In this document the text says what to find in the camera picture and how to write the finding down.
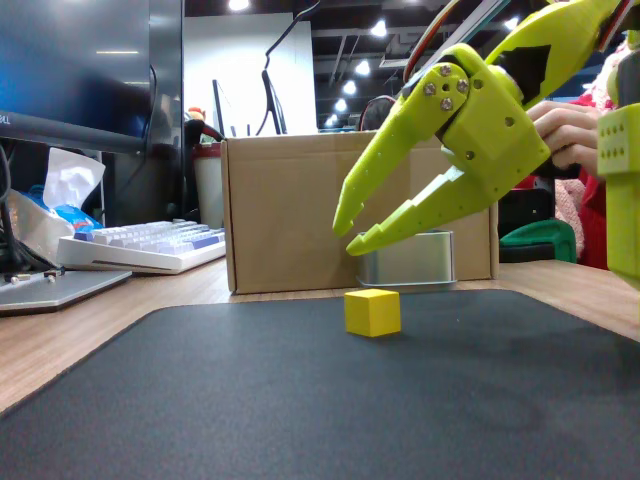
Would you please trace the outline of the person's hand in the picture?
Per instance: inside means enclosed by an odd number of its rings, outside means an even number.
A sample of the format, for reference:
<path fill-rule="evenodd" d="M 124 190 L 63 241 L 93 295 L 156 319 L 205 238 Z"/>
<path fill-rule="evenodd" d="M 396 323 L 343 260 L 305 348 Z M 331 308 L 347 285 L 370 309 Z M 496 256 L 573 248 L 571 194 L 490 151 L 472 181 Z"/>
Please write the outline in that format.
<path fill-rule="evenodd" d="M 580 165 L 590 179 L 604 182 L 598 174 L 598 120 L 603 116 L 599 109 L 545 100 L 528 109 L 527 114 L 557 169 Z"/>

